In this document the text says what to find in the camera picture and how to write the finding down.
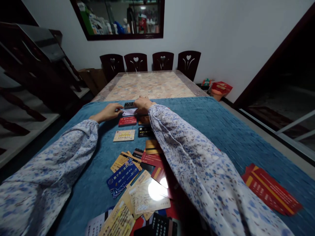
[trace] blue floral shirt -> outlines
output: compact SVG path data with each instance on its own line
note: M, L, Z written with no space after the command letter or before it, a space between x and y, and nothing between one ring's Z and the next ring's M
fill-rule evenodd
M165 106L151 125L182 189L217 235L293 235L243 182L228 156ZM84 120L0 186L0 235L46 235L96 148Z

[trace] window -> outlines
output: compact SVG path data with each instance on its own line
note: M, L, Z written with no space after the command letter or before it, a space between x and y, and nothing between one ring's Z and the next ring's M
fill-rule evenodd
M165 0L70 0L88 41L163 38Z

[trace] chair back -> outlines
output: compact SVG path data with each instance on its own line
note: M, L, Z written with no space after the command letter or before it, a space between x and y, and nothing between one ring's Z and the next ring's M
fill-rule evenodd
M178 54L177 69L194 81L201 52L184 51Z
M157 52L152 55L153 70L172 70L174 53Z
M148 71L147 55L131 53L124 56L128 72Z
M109 83L118 73L125 72L124 59L118 54L106 54L99 57L107 83Z

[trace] person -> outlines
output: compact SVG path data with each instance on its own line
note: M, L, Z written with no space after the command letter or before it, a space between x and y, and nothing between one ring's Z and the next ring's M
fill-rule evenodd
M243 182L228 156L165 106L140 96L181 188L217 235L293 235ZM123 106L109 104L75 125L0 186L0 235L45 235L95 151L100 123Z

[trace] blue blanket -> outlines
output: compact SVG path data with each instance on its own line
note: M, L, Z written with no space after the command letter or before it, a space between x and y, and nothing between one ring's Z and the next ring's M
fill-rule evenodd
M292 217L279 217L295 235L312 235L315 232L315 181L295 164L274 149L270 144L232 115L211 97L158 99L155 102L169 107L196 129L208 137L221 151L225 152L242 175L251 163L265 169L278 183L288 190L304 207ZM109 102L85 105L44 147L56 141L61 134L101 111ZM118 201L113 199L106 180L121 151L133 152L144 149L147 138L138 138L138 125L118 127L118 119L102 124L94 156L73 187L56 235L84 235L87 222L105 212ZM135 140L115 142L115 131L135 129Z

